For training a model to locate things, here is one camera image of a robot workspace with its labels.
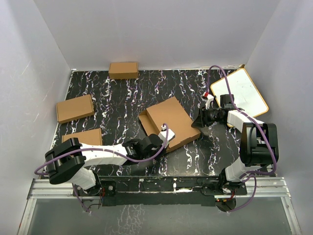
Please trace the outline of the large cardboard box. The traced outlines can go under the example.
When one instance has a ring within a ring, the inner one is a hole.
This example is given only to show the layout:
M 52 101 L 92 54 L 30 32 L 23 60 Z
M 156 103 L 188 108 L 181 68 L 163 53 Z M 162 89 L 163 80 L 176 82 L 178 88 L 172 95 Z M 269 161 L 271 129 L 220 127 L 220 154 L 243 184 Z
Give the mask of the large cardboard box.
M 159 134 L 161 126 L 166 123 L 175 137 L 169 141 L 166 152 L 172 152 L 200 137 L 200 131 L 193 128 L 192 119 L 176 97 L 171 97 L 159 104 L 142 111 L 138 118 L 147 135 Z

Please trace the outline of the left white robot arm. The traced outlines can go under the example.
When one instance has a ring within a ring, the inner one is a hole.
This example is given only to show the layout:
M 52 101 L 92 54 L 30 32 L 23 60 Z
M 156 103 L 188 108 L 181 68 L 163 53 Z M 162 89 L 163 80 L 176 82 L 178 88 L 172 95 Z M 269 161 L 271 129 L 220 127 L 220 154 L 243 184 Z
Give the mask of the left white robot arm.
M 143 139 L 131 139 L 117 145 L 89 145 L 71 138 L 45 154 L 49 182 L 70 182 L 90 195 L 100 192 L 101 183 L 92 165 L 129 165 L 148 162 L 162 154 L 175 134 L 167 129 Z

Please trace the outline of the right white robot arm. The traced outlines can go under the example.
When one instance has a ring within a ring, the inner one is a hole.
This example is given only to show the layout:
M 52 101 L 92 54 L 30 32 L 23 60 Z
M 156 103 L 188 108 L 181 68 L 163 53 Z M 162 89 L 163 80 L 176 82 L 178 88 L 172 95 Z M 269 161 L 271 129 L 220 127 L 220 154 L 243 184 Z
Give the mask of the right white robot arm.
M 214 122 L 225 122 L 241 133 L 239 157 L 219 174 L 217 187 L 223 194 L 230 194 L 239 188 L 251 175 L 270 175 L 262 171 L 269 165 L 276 166 L 279 159 L 277 127 L 249 117 L 243 109 L 236 108 L 231 102 L 234 96 L 221 96 L 221 106 L 214 107 L 215 97 L 209 92 L 202 96 L 206 102 L 199 108 L 198 116 L 191 126 L 202 129 Z

